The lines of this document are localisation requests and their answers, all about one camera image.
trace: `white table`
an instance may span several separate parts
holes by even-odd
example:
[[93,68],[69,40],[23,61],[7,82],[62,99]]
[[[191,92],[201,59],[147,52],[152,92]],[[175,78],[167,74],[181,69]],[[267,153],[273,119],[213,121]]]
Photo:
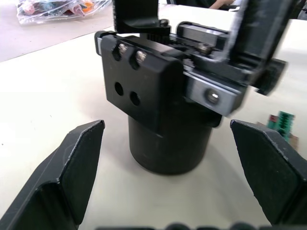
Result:
[[[227,30],[234,15],[176,6],[160,18],[170,19],[173,29],[180,21],[193,21]],[[280,46],[277,58],[290,65],[278,89],[270,97],[251,89],[244,106],[213,131],[202,163],[182,176],[149,173],[132,158],[127,115],[106,101],[93,34],[0,63],[0,217],[67,132],[104,119],[101,157],[81,230],[164,228],[174,221],[221,228],[236,221],[268,224],[244,177],[229,122],[266,123],[279,110],[295,114],[293,133],[307,158],[306,27],[306,21],[292,21]]]

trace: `green terminal block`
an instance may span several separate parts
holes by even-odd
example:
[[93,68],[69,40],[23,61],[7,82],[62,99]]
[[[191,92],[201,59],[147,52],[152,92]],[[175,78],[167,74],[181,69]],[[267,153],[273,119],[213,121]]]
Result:
[[294,120],[294,115],[279,111],[278,116],[271,115],[267,127],[282,135],[289,142],[291,136],[291,127]]

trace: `plastic bag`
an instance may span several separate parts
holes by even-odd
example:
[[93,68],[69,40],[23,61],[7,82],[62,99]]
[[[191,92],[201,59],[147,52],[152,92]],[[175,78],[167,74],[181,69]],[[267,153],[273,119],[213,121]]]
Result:
[[93,15],[111,0],[17,0],[17,18],[20,24],[43,23]]

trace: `person's hand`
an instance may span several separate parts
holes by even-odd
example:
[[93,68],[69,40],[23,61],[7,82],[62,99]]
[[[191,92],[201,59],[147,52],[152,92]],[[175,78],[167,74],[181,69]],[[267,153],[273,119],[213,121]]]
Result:
[[235,0],[216,0],[217,3],[220,3],[222,5],[230,5],[234,3]]

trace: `black cylinder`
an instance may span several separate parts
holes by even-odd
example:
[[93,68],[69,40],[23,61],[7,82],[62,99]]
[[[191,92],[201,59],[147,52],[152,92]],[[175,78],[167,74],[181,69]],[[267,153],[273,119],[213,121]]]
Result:
[[163,135],[129,116],[130,151],[145,169],[159,174],[182,174],[202,160],[212,128],[197,120],[170,124]]

